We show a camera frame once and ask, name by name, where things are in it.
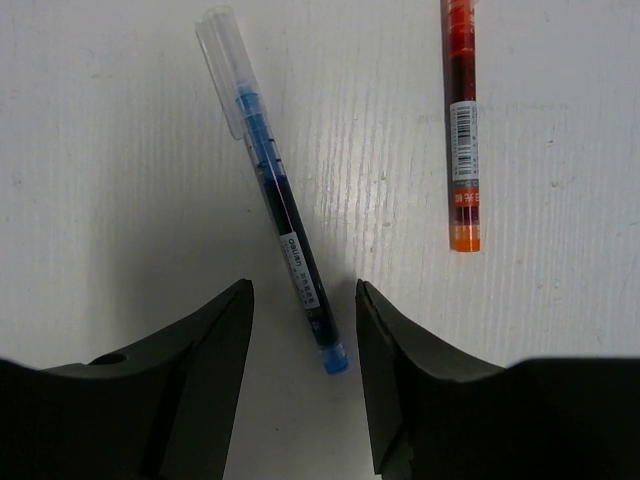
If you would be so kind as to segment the blue clear pen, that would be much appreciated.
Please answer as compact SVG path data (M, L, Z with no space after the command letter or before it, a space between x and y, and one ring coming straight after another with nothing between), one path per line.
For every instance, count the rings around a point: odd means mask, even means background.
M349 367L348 356L233 10L229 7L209 10L196 24L195 31L230 133L247 147L324 369L330 375L342 373Z

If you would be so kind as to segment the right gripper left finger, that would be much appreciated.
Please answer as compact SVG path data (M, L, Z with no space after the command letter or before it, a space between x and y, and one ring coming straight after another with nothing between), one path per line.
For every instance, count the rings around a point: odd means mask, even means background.
M242 279L142 340L46 370L53 459L78 479L221 478L253 310Z

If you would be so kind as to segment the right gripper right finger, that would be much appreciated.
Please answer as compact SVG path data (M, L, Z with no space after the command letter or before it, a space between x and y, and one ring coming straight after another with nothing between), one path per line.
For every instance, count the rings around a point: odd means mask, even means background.
M356 331L374 472L414 479L411 432L423 380L471 382L501 371L463 352L398 310L370 282L356 285Z

